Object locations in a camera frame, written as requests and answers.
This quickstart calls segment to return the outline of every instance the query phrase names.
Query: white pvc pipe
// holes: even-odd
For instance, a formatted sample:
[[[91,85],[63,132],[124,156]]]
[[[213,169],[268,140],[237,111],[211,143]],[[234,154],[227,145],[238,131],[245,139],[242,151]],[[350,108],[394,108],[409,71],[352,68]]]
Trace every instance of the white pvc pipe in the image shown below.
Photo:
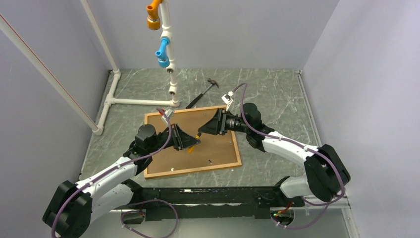
[[[100,28],[99,28],[98,23],[96,22],[95,16],[92,13],[92,9],[89,6],[88,1],[87,0],[80,0],[80,2],[83,5],[83,9],[85,10],[85,12],[86,12],[86,14],[87,14],[87,16],[88,16],[88,18],[89,18],[89,20],[91,22],[91,25],[92,25],[92,27],[93,27],[93,29],[94,29],[94,31],[95,31],[98,39],[99,39],[99,42],[100,42],[100,44],[101,44],[101,46],[102,46],[102,48],[103,48],[103,50],[104,50],[104,52],[106,54],[106,57],[108,58],[108,61],[111,64],[112,70],[114,72],[117,72],[118,71],[118,67],[117,67],[117,65],[116,65],[116,63],[114,61],[114,58],[111,55],[111,51],[109,51],[109,47],[106,44],[105,38],[104,38],[104,36],[103,36]]]
[[[160,4],[160,14],[162,18],[162,36],[169,35],[171,36],[171,40],[166,47],[166,53],[169,58],[170,65],[166,69],[172,69],[172,73],[169,74],[170,77],[170,85],[169,92],[172,93],[172,104],[174,106],[179,106],[179,99],[177,95],[177,84],[178,80],[176,80],[176,65],[175,65],[175,55],[173,52],[173,39],[172,39],[172,26],[170,24],[170,17],[169,17],[169,7],[168,7],[168,0],[163,0]]]
[[[86,122],[93,132],[98,131],[99,128],[95,125],[93,120],[86,114],[80,105],[71,97],[68,91],[62,86],[57,78],[33,52],[33,50],[23,41],[17,34],[13,27],[6,21],[3,15],[0,14],[0,29],[5,35],[14,43],[14,45],[24,54],[24,56],[35,66],[35,68],[42,74],[42,76],[54,87],[55,90],[65,99],[65,101],[73,108],[74,111]]]
[[[171,106],[171,101],[154,101],[154,100],[139,100],[139,99],[120,99],[114,98],[114,103],[119,104],[135,104],[135,105],[155,105],[155,106]]]
[[[106,116],[108,115],[109,108],[114,103],[114,93],[115,89],[117,88],[117,84],[119,79],[121,78],[121,72],[114,72],[114,76],[112,78],[111,88],[109,89],[108,94],[106,95],[105,102],[104,102],[104,108],[102,109],[101,117],[99,118],[98,127],[99,130],[96,135],[101,135],[102,131],[104,130],[104,124],[106,120]]]
[[[169,19],[169,8],[168,8],[167,0],[163,0],[162,3],[160,3],[160,13],[162,16],[162,25],[165,27],[169,27],[170,19]]]

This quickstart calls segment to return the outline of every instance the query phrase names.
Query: cork board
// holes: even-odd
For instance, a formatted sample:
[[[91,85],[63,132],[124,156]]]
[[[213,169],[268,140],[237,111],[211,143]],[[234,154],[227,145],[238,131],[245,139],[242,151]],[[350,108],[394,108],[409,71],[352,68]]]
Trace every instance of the cork board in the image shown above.
[[[218,108],[226,108],[226,106],[176,110],[170,120],[172,124],[178,123],[184,132],[195,136],[198,128],[209,121]],[[159,113],[145,114],[145,124],[152,124],[156,128],[156,132],[166,128]],[[224,136],[203,133],[200,140],[201,144],[196,145],[192,153],[188,153],[188,149],[176,151],[174,148],[166,148],[154,155],[152,163],[145,169],[145,178],[242,165],[234,132],[229,131]]]

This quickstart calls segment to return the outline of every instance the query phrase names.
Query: gray wall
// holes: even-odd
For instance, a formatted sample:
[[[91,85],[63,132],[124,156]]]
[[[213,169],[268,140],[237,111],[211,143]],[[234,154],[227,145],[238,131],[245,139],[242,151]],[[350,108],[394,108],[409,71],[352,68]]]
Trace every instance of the gray wall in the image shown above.
[[[95,118],[106,67],[68,1],[1,0],[0,11]],[[91,130],[0,32],[1,237],[48,237],[41,218],[75,181]]]
[[[89,0],[121,68],[156,68],[151,0]],[[302,68],[338,0],[170,0],[178,67]]]
[[[362,238],[420,237],[420,2],[341,0],[304,68]]]

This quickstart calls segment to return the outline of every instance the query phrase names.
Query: orange pipe elbow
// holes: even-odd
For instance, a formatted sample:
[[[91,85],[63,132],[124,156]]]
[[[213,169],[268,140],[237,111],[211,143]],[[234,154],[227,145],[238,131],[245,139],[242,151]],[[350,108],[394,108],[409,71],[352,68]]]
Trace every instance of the orange pipe elbow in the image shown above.
[[[160,28],[160,18],[157,9],[161,3],[162,0],[153,0],[153,2],[146,7],[147,13],[149,14],[147,18],[147,27],[151,30],[158,30]]]

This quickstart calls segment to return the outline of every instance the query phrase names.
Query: gray marble surface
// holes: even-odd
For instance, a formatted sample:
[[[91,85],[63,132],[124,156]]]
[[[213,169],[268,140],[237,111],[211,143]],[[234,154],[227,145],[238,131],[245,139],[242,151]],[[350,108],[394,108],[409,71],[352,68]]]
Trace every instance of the gray marble surface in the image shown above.
[[[169,100],[169,77],[163,69],[121,71],[116,98]],[[241,82],[248,82],[244,102],[258,106],[262,120],[281,134],[307,144],[316,144],[303,94],[292,69],[180,69],[176,72],[180,109],[216,80],[220,88],[211,88],[197,107],[222,105],[221,96]],[[232,113],[238,114],[242,89],[235,94]],[[85,179],[115,162],[133,141],[144,122],[144,114],[156,106],[114,104],[109,110],[101,136],[92,135],[80,179]],[[242,166],[145,180],[143,173],[134,181],[143,187],[263,186],[274,185],[284,176],[300,176],[303,170],[284,158],[263,153],[248,145],[245,135],[236,133]]]

